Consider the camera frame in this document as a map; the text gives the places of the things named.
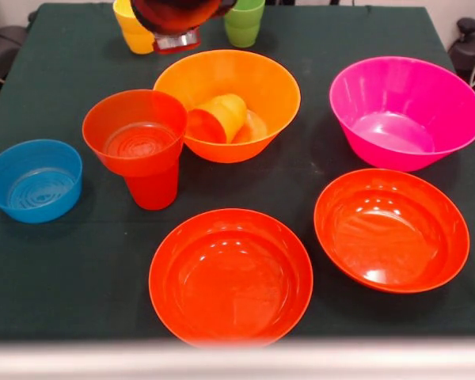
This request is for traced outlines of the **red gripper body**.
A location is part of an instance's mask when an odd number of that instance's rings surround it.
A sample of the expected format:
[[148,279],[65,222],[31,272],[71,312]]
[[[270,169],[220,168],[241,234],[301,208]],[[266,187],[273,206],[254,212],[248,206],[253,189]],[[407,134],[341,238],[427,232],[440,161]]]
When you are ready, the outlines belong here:
[[183,51],[191,51],[200,46],[200,42],[195,42],[194,44],[188,44],[184,46],[175,46],[175,47],[167,47],[167,48],[162,48],[160,44],[158,43],[157,40],[154,41],[153,47],[154,47],[154,52],[158,53],[160,55],[171,55],[171,54],[177,54]]

